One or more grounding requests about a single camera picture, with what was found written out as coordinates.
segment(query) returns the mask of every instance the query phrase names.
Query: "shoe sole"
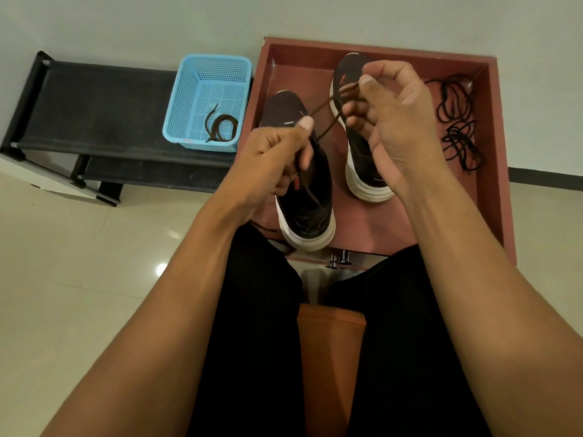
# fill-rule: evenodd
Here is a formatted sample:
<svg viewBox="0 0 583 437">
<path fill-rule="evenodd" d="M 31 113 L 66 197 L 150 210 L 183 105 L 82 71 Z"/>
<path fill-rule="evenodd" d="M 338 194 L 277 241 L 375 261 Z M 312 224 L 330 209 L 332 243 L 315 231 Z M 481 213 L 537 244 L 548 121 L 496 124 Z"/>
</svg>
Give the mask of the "shoe sole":
<svg viewBox="0 0 583 437">
<path fill-rule="evenodd" d="M 315 252 L 317 250 L 323 249 L 334 238 L 334 234 L 336 234 L 336 218 L 334 218 L 334 210 L 332 210 L 332 214 L 330 215 L 330 223 L 328 224 L 328 228 L 326 228 L 324 233 L 319 235 L 317 238 L 304 239 L 295 234 L 292 229 L 289 228 L 286 219 L 283 217 L 281 208 L 279 208 L 279 202 L 277 199 L 275 200 L 275 205 L 278 209 L 278 219 L 281 233 L 289 245 L 295 249 L 301 250 L 303 252 Z"/>
<path fill-rule="evenodd" d="M 334 79 L 332 79 L 332 82 L 330 83 L 330 96 L 332 95 L 334 95 Z M 334 100 L 330 101 L 330 110 L 332 111 L 332 115 L 334 117 L 338 115 L 338 109 L 336 109 Z M 344 124 L 342 118 L 339 118 L 338 122 L 344 128 L 344 131 L 346 131 L 346 125 Z M 350 192 L 362 201 L 378 203 L 389 200 L 395 196 L 395 193 L 389 188 L 389 186 L 372 187 L 359 178 L 359 176 L 356 174 L 356 169 L 354 168 L 354 160 L 352 159 L 350 144 L 348 144 L 345 176 L 346 184 L 348 185 Z"/>
</svg>

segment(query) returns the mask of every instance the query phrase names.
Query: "black sneaker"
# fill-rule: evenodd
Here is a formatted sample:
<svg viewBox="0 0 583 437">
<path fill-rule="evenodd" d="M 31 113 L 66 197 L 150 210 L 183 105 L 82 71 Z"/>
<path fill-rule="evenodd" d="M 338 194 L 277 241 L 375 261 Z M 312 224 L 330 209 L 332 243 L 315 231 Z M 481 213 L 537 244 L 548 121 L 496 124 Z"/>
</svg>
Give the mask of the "black sneaker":
<svg viewBox="0 0 583 437">
<path fill-rule="evenodd" d="M 301 99 L 289 90 L 282 90 L 265 103 L 259 127 L 293 127 L 306 115 L 308 111 Z M 283 237 L 291 246 L 306 252 L 324 248 L 336 233 L 328 158 L 314 132 L 310 142 L 314 149 L 310 167 L 306 171 L 298 169 L 287 193 L 276 200 Z"/>
<path fill-rule="evenodd" d="M 368 58 L 353 52 L 346 55 L 334 71 L 330 85 L 330 96 L 338 96 L 340 89 L 347 84 L 357 83 L 362 75 L 363 66 Z M 383 202 L 393 197 L 394 193 L 383 181 L 373 161 L 368 141 L 358 132 L 346 128 L 346 117 L 342 113 L 343 102 L 330 101 L 334 116 L 340 112 L 340 124 L 348 137 L 348 157 L 346 160 L 346 183 L 354 196 L 367 202 Z"/>
</svg>

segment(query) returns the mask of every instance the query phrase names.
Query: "leg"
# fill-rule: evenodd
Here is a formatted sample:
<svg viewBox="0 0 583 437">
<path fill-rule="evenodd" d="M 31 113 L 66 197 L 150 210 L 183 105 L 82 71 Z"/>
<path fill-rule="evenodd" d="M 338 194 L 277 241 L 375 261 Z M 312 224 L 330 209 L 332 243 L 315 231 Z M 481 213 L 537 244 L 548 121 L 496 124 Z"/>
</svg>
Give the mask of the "leg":
<svg viewBox="0 0 583 437">
<path fill-rule="evenodd" d="M 367 326 L 348 435 L 490 435 L 417 245 L 330 289 Z"/>
<path fill-rule="evenodd" d="M 237 230 L 188 435 L 303 435 L 302 281 L 250 224 Z"/>
</svg>

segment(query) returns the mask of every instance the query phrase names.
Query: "orange cushion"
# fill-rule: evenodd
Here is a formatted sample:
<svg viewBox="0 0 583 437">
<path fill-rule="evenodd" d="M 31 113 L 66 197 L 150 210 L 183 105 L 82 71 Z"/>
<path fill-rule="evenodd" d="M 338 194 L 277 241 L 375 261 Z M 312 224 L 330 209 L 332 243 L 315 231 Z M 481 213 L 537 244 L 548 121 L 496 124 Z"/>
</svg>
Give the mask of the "orange cushion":
<svg viewBox="0 0 583 437">
<path fill-rule="evenodd" d="M 364 315 L 342 308 L 300 305 L 297 316 L 302 346 L 306 434 L 346 434 Z"/>
</svg>

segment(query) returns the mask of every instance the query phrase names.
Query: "blue plastic basket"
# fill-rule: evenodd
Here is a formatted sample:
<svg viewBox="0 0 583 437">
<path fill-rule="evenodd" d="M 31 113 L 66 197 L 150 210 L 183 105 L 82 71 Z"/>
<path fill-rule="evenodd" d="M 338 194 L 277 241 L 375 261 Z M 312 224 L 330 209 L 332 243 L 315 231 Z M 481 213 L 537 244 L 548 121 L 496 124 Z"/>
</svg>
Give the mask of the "blue plastic basket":
<svg viewBox="0 0 583 437">
<path fill-rule="evenodd" d="M 176 74 L 162 134 L 171 143 L 186 148 L 210 151 L 237 151 L 243 117 L 247 107 L 251 83 L 251 61 L 243 56 L 187 55 Z M 206 142 L 209 134 L 205 120 L 209 112 L 219 105 L 209 118 L 209 128 L 223 113 L 238 121 L 237 133 L 232 141 Z M 233 125 L 222 122 L 221 135 L 229 137 Z"/>
</svg>

